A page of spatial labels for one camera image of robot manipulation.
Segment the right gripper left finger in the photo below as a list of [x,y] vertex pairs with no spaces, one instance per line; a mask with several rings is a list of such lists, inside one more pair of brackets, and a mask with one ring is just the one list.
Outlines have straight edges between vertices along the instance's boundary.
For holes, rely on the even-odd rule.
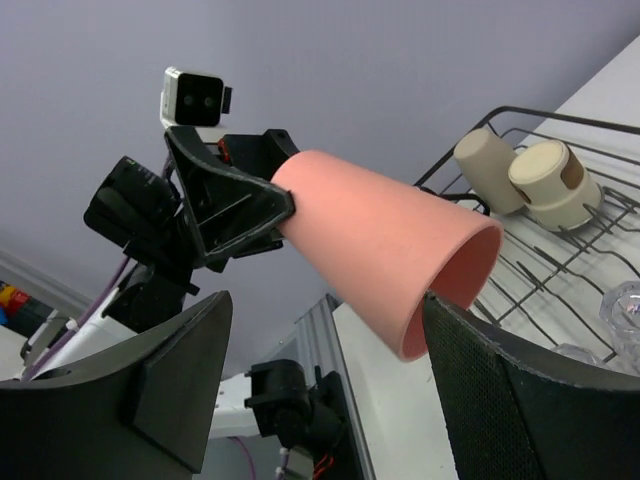
[[233,315],[215,293],[31,381],[1,384],[4,479],[189,479],[202,470]]

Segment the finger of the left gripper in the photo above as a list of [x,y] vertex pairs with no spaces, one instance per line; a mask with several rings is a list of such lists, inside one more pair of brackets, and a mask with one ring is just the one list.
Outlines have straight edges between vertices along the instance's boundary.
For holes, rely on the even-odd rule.
[[226,134],[208,144],[193,127],[170,127],[165,142],[183,191],[195,268],[221,272],[231,258],[282,246],[277,228],[294,214],[294,200],[273,179],[294,155],[287,131]]

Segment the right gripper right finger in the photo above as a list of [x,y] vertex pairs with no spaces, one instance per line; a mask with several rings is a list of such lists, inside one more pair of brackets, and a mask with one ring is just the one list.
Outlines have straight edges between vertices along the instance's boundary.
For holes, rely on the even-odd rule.
[[428,293],[423,327],[461,479],[636,479],[639,379]]

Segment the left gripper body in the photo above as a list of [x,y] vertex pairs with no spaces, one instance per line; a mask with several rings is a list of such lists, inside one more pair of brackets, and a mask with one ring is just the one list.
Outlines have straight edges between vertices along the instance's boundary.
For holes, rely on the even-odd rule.
[[282,248],[279,227],[296,207],[274,175],[299,151],[287,131],[206,143],[193,127],[170,127],[164,139],[167,173],[121,158],[84,213],[90,229],[191,295],[195,270]]

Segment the salmon pink tumbler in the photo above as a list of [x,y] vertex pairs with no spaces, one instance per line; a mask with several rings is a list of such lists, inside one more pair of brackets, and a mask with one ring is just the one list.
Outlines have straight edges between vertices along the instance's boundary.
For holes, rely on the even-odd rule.
[[496,219],[320,151],[273,181],[296,207],[284,237],[405,362],[427,351],[424,295],[469,308],[502,246]]

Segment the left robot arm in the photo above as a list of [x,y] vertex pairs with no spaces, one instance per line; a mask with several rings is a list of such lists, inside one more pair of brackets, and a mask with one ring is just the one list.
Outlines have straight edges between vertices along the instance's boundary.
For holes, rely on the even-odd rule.
[[141,270],[108,310],[135,334],[84,359],[9,383],[1,430],[5,479],[189,479],[201,471],[233,314],[228,292],[192,307],[194,270],[281,247],[295,211],[275,185],[297,153],[289,134],[204,143],[189,126],[165,134],[169,170],[121,159],[85,223]]

